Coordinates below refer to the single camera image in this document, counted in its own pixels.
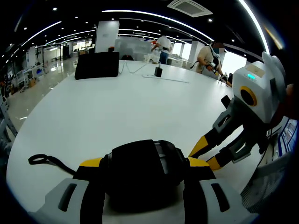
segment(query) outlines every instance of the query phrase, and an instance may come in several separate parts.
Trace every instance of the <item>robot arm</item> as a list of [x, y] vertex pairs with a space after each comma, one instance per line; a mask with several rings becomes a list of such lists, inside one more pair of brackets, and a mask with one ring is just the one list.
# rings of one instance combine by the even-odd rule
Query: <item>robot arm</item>
[[264, 52], [263, 60], [264, 64], [254, 62], [234, 73], [235, 97], [231, 101], [227, 96], [221, 100], [226, 111], [214, 122], [212, 130], [200, 138], [190, 157], [198, 158], [220, 145], [241, 125], [242, 133], [207, 161], [211, 169], [217, 170], [230, 161], [235, 163], [246, 158], [255, 144], [259, 145], [260, 154], [266, 150], [266, 131], [278, 104], [285, 98], [285, 78], [277, 57]]

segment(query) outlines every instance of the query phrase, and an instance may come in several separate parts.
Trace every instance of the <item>yellow ring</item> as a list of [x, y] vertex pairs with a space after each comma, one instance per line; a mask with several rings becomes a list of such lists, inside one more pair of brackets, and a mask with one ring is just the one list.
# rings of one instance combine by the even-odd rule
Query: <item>yellow ring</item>
[[253, 93], [253, 91], [250, 88], [248, 88], [247, 86], [244, 86], [244, 85], [241, 86], [240, 91], [241, 90], [245, 90], [252, 97], [252, 99], [253, 99], [253, 105], [249, 105], [249, 106], [256, 106], [257, 105], [257, 99], [256, 99], [256, 96]]

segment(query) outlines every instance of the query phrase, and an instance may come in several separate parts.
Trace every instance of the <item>cardboard box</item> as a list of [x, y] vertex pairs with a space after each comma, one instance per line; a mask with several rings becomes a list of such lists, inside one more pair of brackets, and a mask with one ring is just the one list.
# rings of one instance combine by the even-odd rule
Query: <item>cardboard box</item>
[[35, 79], [31, 79], [30, 82], [29, 82], [29, 87], [31, 88], [35, 84], [36, 84], [36, 80]]

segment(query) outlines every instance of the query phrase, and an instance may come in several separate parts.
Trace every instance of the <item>jeans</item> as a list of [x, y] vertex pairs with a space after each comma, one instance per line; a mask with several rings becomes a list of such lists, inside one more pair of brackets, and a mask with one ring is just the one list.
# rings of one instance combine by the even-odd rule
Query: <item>jeans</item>
[[159, 60], [159, 62], [161, 64], [166, 64], [167, 63], [167, 59], [168, 59], [168, 54], [162, 51], [161, 54], [160, 54], [160, 60]]

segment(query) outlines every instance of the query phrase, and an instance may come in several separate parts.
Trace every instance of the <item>face mask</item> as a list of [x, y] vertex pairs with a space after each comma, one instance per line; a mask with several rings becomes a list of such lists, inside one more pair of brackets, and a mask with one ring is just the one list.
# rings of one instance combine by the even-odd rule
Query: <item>face mask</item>
[[214, 51], [216, 54], [219, 54], [219, 48], [213, 48], [213, 51]]

